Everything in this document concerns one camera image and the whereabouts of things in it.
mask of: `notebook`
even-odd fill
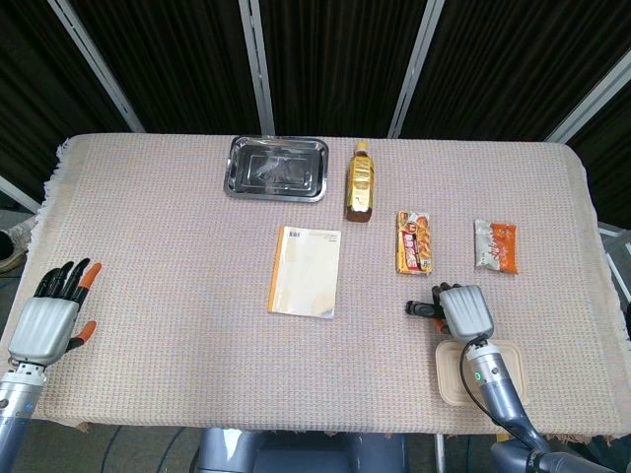
[[[332,318],[339,231],[281,227],[267,310]]]

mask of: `table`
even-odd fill
[[[358,139],[323,138],[316,204],[232,199],[233,137],[78,136],[46,185],[6,349],[43,273],[100,260],[77,326],[95,335],[51,367],[35,414],[77,425],[483,434],[440,397],[432,323],[405,315],[442,281],[479,285],[496,337],[520,344],[532,422],[568,435],[631,432],[631,355],[580,161],[540,143],[367,140],[368,224],[344,220]],[[399,209],[431,216],[434,273],[394,270]],[[473,221],[518,226],[517,276],[473,266]],[[333,320],[266,311],[278,228],[340,230]]]

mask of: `food wrapper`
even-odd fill
[[[430,216],[401,210],[396,216],[396,271],[404,274],[432,272]]]
[[[475,265],[517,274],[517,227],[513,224],[475,221]]]

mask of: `orange fingertip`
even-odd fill
[[[88,271],[83,278],[81,278],[81,282],[79,283],[79,287],[80,288],[85,288],[85,289],[90,289],[90,286],[92,286],[92,283],[95,282],[95,278],[97,277],[97,275],[99,274],[99,271],[101,271],[102,268],[102,264],[101,263],[95,263],[92,268],[90,268],[90,271]]]
[[[83,340],[83,343],[86,343],[92,334],[95,333],[95,329],[97,328],[97,323],[93,320],[88,320],[88,322],[83,326],[83,330],[81,333],[77,335],[75,338],[80,338]]]

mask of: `metal tray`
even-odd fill
[[[317,202],[326,191],[328,147],[314,138],[238,136],[224,189],[243,199]]]

